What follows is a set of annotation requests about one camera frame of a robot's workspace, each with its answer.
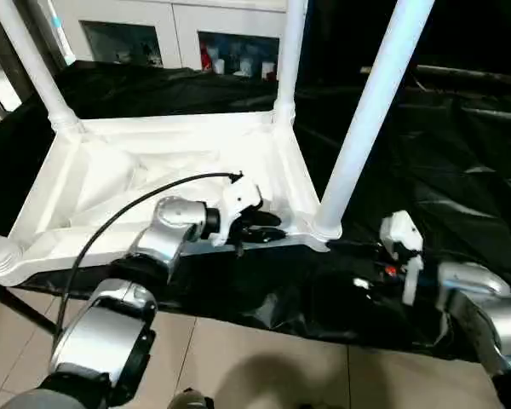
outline cable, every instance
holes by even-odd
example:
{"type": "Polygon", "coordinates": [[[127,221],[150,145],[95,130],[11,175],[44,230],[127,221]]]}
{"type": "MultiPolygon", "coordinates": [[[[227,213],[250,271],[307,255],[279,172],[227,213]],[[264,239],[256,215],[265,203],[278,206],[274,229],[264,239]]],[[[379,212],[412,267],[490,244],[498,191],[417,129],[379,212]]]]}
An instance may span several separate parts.
{"type": "Polygon", "coordinates": [[[82,250],[79,252],[78,256],[76,257],[76,260],[74,260],[74,263],[72,264],[72,268],[70,269],[70,273],[68,275],[68,279],[66,282],[66,285],[62,291],[62,297],[60,299],[60,308],[59,313],[57,314],[57,321],[56,321],[56,328],[55,328],[55,334],[53,337],[53,348],[55,349],[57,342],[59,341],[60,334],[62,333],[62,326],[64,324],[65,320],[65,312],[66,312],[66,305],[68,304],[68,299],[70,298],[70,291],[72,289],[72,284],[76,278],[76,274],[79,270],[79,265],[81,264],[83,258],[85,257],[85,254],[87,254],[87,251],[93,245],[93,243],[123,214],[125,214],[127,211],[135,207],[136,205],[142,203],[143,201],[155,196],[156,194],[159,194],[161,192],[164,192],[165,190],[169,190],[172,187],[179,186],[183,183],[188,183],[189,181],[196,181],[199,179],[205,179],[209,177],[228,177],[231,179],[231,181],[236,181],[240,177],[239,175],[235,175],[233,173],[226,173],[226,172],[217,172],[217,173],[203,173],[201,175],[195,175],[195,176],[189,176],[185,177],[183,179],[180,179],[179,181],[173,181],[172,183],[169,183],[168,185],[164,185],[161,187],[158,187],[155,190],[152,190],[150,193],[146,193],[142,196],[140,196],[137,200],[134,200],[124,206],[120,211],[118,211],[115,215],[110,217],[102,226],[99,227],[99,229],[91,236],[89,241],[85,244],[85,246],[82,248],[82,250]]]}

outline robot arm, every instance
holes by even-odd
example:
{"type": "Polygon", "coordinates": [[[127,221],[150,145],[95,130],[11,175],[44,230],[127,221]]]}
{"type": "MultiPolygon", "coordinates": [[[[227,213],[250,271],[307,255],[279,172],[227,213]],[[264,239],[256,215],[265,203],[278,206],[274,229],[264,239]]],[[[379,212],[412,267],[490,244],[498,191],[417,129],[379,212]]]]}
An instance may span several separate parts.
{"type": "MultiPolygon", "coordinates": [[[[62,332],[43,383],[3,408],[101,409],[129,402],[155,339],[150,327],[158,305],[147,287],[168,283],[187,242],[209,239],[224,245],[232,229],[238,233],[243,213],[261,204],[259,189],[246,177],[227,187],[215,208],[177,197],[161,199],[150,226],[123,258],[111,263],[111,278],[100,283],[62,332]]],[[[284,237],[279,232],[274,229],[273,238],[284,237]]]]}
{"type": "Polygon", "coordinates": [[[424,262],[422,236],[406,211],[384,219],[381,241],[402,267],[403,302],[430,302],[456,320],[505,407],[511,407],[511,288],[476,264],[424,262]]]}

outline floor tile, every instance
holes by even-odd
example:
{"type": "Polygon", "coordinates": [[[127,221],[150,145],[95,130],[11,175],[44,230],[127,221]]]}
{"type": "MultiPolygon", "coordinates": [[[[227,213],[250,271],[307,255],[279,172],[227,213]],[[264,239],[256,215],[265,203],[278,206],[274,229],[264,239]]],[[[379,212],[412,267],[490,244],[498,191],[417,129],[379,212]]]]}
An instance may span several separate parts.
{"type": "MultiPolygon", "coordinates": [[[[25,291],[15,293],[41,312],[51,302],[49,296],[25,291]]],[[[35,329],[30,321],[0,303],[0,387],[35,329]]]]}
{"type": "MultiPolygon", "coordinates": [[[[68,303],[65,322],[85,304],[83,301],[71,300],[68,303]]],[[[46,316],[55,321],[59,310],[59,299],[53,301],[46,316]]],[[[49,358],[53,338],[47,332],[37,329],[22,351],[19,359],[3,384],[3,389],[16,394],[37,387],[48,373],[49,358]]]]}
{"type": "Polygon", "coordinates": [[[14,394],[6,392],[5,390],[1,390],[0,391],[0,407],[2,407],[2,405],[4,403],[8,402],[8,400],[10,400],[13,397],[14,397],[14,394]]]}
{"type": "Polygon", "coordinates": [[[347,408],[347,347],[198,319],[177,392],[190,387],[217,408],[347,408]]]}
{"type": "Polygon", "coordinates": [[[51,307],[51,303],[55,297],[48,294],[42,294],[34,291],[11,289],[17,297],[21,298],[28,305],[36,309],[41,314],[46,314],[51,307]]]}
{"type": "Polygon", "coordinates": [[[481,365],[350,348],[353,409],[498,409],[481,365]]]}
{"type": "Polygon", "coordinates": [[[181,366],[187,352],[195,318],[159,313],[153,321],[157,333],[152,358],[129,409],[164,409],[175,392],[181,366]]]}

